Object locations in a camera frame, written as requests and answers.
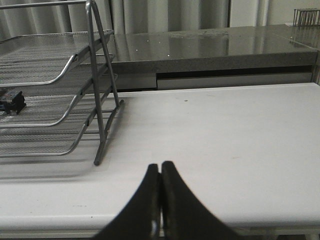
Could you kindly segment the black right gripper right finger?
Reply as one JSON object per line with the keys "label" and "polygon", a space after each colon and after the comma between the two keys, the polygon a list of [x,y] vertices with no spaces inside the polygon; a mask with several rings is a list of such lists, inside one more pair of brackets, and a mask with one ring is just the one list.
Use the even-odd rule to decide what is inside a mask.
{"label": "black right gripper right finger", "polygon": [[175,165],[161,166],[163,230],[166,240],[240,240],[242,237],[215,217],[183,181]]}

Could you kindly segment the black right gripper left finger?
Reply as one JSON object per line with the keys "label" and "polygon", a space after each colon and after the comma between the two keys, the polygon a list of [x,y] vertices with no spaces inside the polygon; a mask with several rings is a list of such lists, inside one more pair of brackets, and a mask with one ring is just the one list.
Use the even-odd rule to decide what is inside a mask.
{"label": "black right gripper left finger", "polygon": [[138,189],[93,240],[157,240],[160,237],[160,173],[150,164]]}

